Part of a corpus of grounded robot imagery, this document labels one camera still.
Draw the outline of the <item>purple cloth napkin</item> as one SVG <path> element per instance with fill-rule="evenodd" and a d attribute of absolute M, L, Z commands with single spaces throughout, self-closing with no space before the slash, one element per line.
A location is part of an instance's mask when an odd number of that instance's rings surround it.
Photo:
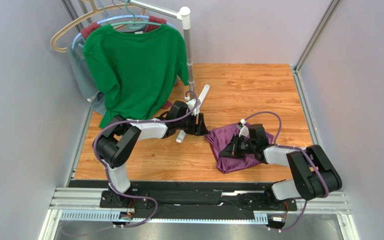
<path fill-rule="evenodd" d="M 216 168 L 224 174 L 263 163 L 263 150 L 275 140 L 261 123 L 230 124 L 212 129 L 204 137 L 215 157 Z"/>

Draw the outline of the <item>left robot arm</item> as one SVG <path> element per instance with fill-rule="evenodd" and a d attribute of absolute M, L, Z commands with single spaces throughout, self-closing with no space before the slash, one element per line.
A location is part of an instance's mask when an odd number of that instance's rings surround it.
<path fill-rule="evenodd" d="M 131 187 L 126 162 L 137 142 L 148 139 L 166 139 L 179 134 L 182 142 L 185 135 L 203 136 L 208 133 L 204 115 L 199 112 L 200 99 L 188 102 L 176 101 L 171 109 L 149 120 L 126 119 L 115 116 L 93 141 L 96 158 L 103 164 L 108 187 L 122 198 L 132 198 L 126 192 Z"/>

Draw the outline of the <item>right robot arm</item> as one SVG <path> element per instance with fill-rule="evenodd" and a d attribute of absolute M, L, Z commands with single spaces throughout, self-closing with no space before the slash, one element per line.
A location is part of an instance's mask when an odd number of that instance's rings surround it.
<path fill-rule="evenodd" d="M 275 182 L 268 191 L 277 201 L 325 198 L 343 185 L 320 145 L 300 148 L 270 143 L 262 124 L 242 127 L 219 154 L 233 159 L 242 159 L 245 155 L 253 155 L 263 164 L 289 167 L 292 178 Z"/>

